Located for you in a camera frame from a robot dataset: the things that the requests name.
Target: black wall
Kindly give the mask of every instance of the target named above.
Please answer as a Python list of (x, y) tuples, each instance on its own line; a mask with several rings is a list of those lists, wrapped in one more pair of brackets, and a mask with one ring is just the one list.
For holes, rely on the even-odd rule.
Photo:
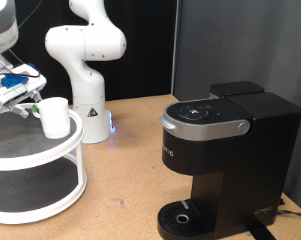
[[(32, 12), (40, 0), (15, 0), (17, 22)], [(136, 98), (170, 93), (176, 0), (104, 0), (110, 20), (127, 39), (127, 51), (119, 59), (88, 62), (105, 78), (106, 100)], [(31, 62), (47, 78), (43, 98), (61, 96), (72, 103), (69, 77), (47, 53), (45, 35), (51, 27), (87, 25), (69, 8), (68, 0), (43, 0), (41, 6), (19, 29), (13, 52)], [(7, 51), (4, 56), (18, 61)]]
[[(301, 107), (301, 0), (181, 1), (174, 94), (252, 81)], [(301, 126), (284, 191), (301, 206)]]

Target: wooden table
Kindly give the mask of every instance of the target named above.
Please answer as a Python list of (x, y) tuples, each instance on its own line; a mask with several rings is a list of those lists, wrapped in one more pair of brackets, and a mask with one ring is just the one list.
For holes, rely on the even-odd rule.
[[(36, 223), (1, 225), (0, 240), (156, 240), (157, 214), (166, 204), (190, 198), (192, 177), (177, 174), (161, 160), (158, 118), (177, 101), (172, 95), (107, 102), (117, 131), (102, 143), (84, 145), (88, 184), (66, 211)], [(283, 194), (279, 209), (301, 212)], [(279, 239), (301, 240), (301, 217), (281, 215), (268, 227)], [(249, 233), (229, 238), (254, 239)]]

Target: white mug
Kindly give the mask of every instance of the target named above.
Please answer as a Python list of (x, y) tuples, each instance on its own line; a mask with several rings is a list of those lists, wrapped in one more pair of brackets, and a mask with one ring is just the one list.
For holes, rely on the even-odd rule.
[(50, 139), (63, 138), (70, 133), (68, 100), (53, 97), (42, 100), (32, 108), (33, 115), (40, 118), (44, 135)]

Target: round platform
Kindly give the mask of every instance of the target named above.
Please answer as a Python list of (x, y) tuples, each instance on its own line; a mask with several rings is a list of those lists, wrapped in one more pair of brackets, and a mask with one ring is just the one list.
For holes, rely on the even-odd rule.
[[(31, 108), (32, 104), (22, 104)], [(82, 161), (83, 126), (69, 110), (71, 132), (44, 136), (41, 121), (0, 114), (0, 223), (39, 221), (60, 213), (82, 195), (87, 175)]]
[[(21, 104), (31, 108), (32, 104)], [(40, 119), (27, 119), (6, 112), (0, 114), (0, 171), (32, 168), (54, 161), (72, 151), (83, 138), (80, 117), (69, 110), (71, 132), (60, 139), (44, 136)]]

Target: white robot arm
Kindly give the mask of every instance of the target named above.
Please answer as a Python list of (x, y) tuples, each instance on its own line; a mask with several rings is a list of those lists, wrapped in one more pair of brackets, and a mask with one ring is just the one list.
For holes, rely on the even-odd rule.
[(83, 143), (97, 143), (110, 136), (111, 116), (105, 106), (104, 79), (85, 61), (121, 58), (126, 38), (109, 20), (103, 0), (70, 0), (69, 5), (89, 25), (51, 28), (46, 35), (46, 49), (70, 76), (73, 110), (82, 118), (85, 129)]
[(18, 103), (28, 97), (36, 102), (40, 101), (39, 91), (45, 86), (46, 79), (27, 64), (13, 68), (12, 64), (1, 55), (12, 47), (17, 39), (18, 27), (14, 0), (0, 0), (0, 113), (12, 111), (26, 118), (29, 113), (18, 106)]

